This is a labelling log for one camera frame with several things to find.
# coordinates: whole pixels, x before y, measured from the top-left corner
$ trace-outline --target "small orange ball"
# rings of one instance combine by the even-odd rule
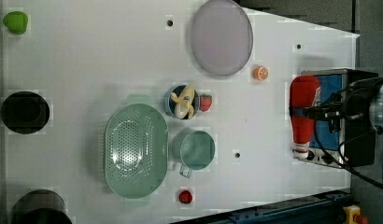
[[[253,72],[253,77],[258,80],[265,80],[268,77],[268,70],[265,67],[257,67]]]

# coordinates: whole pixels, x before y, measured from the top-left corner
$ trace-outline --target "blue bowl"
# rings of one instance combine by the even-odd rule
[[[165,113],[167,115],[177,119],[177,116],[175,116],[175,114],[174,114],[176,103],[173,100],[171,100],[171,93],[174,92],[177,96],[179,96],[182,93],[183,89],[185,89],[185,87],[186,87],[186,85],[177,86],[177,87],[169,90],[165,94],[164,108],[165,108]],[[200,97],[199,97],[197,91],[194,91],[194,99],[192,100],[191,105],[194,108],[194,113],[192,115],[192,117],[194,117],[194,115],[200,109]]]

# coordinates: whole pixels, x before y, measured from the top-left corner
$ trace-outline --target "green basket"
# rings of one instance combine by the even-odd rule
[[[106,127],[105,176],[114,192],[139,199],[165,178],[168,126],[157,109],[137,103],[148,102],[148,96],[130,97],[133,103],[118,111]]]

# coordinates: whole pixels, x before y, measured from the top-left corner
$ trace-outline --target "red bottle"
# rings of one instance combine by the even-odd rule
[[[316,77],[297,77],[291,83],[290,108],[305,108],[317,105],[320,100],[320,83]],[[293,130],[293,155],[307,158],[308,146],[314,134],[314,120],[291,115]]]

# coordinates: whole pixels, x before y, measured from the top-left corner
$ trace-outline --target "white table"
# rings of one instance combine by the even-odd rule
[[[211,77],[192,58],[188,40],[204,2],[4,0],[4,14],[30,16],[25,35],[4,29],[4,96],[36,91],[52,108],[38,134],[4,128],[8,212],[30,190],[53,189],[73,223],[168,223],[349,187],[345,171],[292,158],[288,91],[302,70],[353,68],[357,36],[246,9],[251,58],[233,76]],[[258,64],[269,69],[264,82],[251,77]],[[170,157],[164,182],[145,205],[124,203],[103,171],[108,119],[131,93],[150,95],[163,113],[164,93],[185,82],[211,93],[214,104],[189,121],[164,115],[169,143],[183,127],[206,130],[217,143],[214,161],[187,179]],[[177,202],[182,188],[191,190],[192,204]]]

